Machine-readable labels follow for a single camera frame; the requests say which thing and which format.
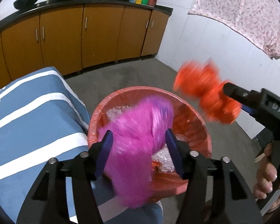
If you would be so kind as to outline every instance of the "black countertop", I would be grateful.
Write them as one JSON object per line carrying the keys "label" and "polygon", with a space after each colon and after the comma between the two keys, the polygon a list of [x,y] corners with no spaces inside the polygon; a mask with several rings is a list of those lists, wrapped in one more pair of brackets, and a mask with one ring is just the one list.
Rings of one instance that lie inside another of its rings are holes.
{"label": "black countertop", "polygon": [[109,4],[133,6],[142,9],[156,10],[168,14],[169,16],[172,14],[173,11],[173,8],[170,7],[164,7],[159,5],[156,5],[155,7],[150,7],[141,4],[130,3],[127,0],[67,0],[67,1],[48,0],[48,1],[34,4],[29,8],[29,10],[17,11],[7,16],[6,18],[0,20],[0,32],[4,30],[6,27],[8,27],[11,23],[21,18],[24,18],[27,15],[38,13],[40,11],[51,9],[51,8],[57,8],[62,6],[73,6],[73,5],[79,5],[84,3],[109,3]]}

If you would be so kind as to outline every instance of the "pink curtain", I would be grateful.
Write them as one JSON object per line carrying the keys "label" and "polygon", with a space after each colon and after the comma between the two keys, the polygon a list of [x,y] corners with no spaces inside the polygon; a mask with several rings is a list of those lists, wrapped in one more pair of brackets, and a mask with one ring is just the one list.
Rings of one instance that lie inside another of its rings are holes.
{"label": "pink curtain", "polygon": [[194,0],[189,12],[226,24],[269,57],[280,56],[278,0]]}

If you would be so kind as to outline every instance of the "concrete floor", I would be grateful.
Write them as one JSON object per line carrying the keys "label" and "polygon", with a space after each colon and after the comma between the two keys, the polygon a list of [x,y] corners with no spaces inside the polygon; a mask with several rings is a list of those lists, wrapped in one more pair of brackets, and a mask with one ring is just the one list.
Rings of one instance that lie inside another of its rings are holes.
{"label": "concrete floor", "polygon": [[[172,92],[175,76],[176,72],[173,69],[157,59],[151,58],[117,65],[109,64],[109,66],[68,78],[66,81],[92,114],[103,98],[124,87],[151,86]],[[197,102],[183,98],[200,111]],[[256,182],[257,169],[254,158],[260,151],[260,146],[252,141],[237,123],[232,125],[206,124],[212,139],[212,158],[220,159],[223,156],[228,156],[252,189]],[[211,198],[211,194],[210,181],[206,200]],[[164,224],[176,222],[183,198],[184,195],[180,194],[161,200],[164,210]]]}

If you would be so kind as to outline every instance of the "blue striped tablecloth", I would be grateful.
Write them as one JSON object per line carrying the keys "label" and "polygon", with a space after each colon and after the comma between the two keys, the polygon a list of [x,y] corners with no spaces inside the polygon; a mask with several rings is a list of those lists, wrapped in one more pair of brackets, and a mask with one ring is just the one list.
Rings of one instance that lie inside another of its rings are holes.
{"label": "blue striped tablecloth", "polygon": [[[51,157],[66,160],[87,148],[89,114],[53,67],[15,80],[0,90],[0,205],[16,222],[21,205]],[[71,179],[67,178],[71,221],[77,222]],[[104,178],[91,183],[107,224],[161,224],[161,203],[138,209],[121,206]]]}

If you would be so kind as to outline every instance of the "metal screw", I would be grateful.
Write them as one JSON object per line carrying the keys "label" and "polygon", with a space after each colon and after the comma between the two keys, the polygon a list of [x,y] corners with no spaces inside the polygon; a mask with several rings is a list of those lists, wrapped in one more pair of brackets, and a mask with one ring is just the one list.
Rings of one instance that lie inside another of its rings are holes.
{"label": "metal screw", "polygon": [[89,153],[88,152],[81,152],[80,153],[80,157],[84,158],[84,157],[88,157]]}
{"label": "metal screw", "polygon": [[190,151],[190,155],[196,157],[199,155],[199,153],[197,151]]}
{"label": "metal screw", "polygon": [[57,161],[57,159],[52,157],[49,159],[49,164],[54,164],[56,161]]}
{"label": "metal screw", "polygon": [[229,157],[227,157],[227,156],[222,157],[222,160],[223,160],[224,162],[226,162],[226,163],[229,163],[229,162],[230,162],[230,159],[229,159]]}

